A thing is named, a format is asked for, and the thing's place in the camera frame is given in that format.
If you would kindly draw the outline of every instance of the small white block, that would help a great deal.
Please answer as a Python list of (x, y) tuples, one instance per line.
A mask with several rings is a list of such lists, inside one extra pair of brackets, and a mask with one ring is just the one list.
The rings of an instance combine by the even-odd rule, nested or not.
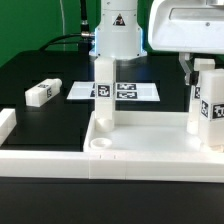
[(116, 60), (109, 57), (99, 57), (94, 62), (95, 82), (114, 83), (116, 79)]
[(214, 59), (195, 58), (194, 70), (195, 71), (207, 71), (215, 69)]
[(15, 109), (3, 109), (0, 113), (0, 146), (16, 126)]
[(26, 105), (40, 107), (60, 92), (60, 79), (46, 79), (25, 92)]

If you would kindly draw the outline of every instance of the black table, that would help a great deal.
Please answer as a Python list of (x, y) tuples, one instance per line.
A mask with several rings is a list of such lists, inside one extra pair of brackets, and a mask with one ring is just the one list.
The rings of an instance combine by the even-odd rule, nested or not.
[[(177, 55), (149, 56), (117, 69), (117, 81), (155, 82), (161, 102), (117, 102), (117, 110), (187, 111), (189, 88)], [(24, 92), (60, 78), (61, 93), (41, 108)], [(16, 108), (8, 150), (82, 151), (91, 100), (67, 101), (74, 81), (93, 81), (88, 55), (22, 52), (0, 69), (0, 110)], [(207, 183), (0, 178), (0, 223), (223, 223), (224, 185)]]

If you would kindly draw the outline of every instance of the white tray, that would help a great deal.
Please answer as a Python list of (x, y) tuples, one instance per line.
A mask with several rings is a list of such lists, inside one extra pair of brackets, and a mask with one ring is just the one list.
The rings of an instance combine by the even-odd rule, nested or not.
[[(115, 129), (95, 130), (91, 116), (84, 151), (91, 158), (90, 177), (141, 180), (224, 181), (224, 154), (204, 147), (186, 132), (187, 113), (115, 112)], [(92, 149), (96, 138), (112, 141)]]

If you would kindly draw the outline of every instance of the green wall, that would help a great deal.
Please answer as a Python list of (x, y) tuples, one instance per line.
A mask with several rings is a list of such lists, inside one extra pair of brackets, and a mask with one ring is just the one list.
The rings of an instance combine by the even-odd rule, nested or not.
[[(148, 12), (153, 0), (138, 0), (138, 22), (147, 33)], [(80, 0), (63, 0), (66, 33), (80, 32)], [(87, 0), (90, 28), (100, 21), (100, 0)], [(63, 34), (60, 0), (0, 0), (0, 66), (26, 50), (37, 50)], [(145, 48), (151, 48), (145, 41)], [(49, 49), (62, 50), (62, 47)], [(66, 50), (76, 50), (66, 46)]]

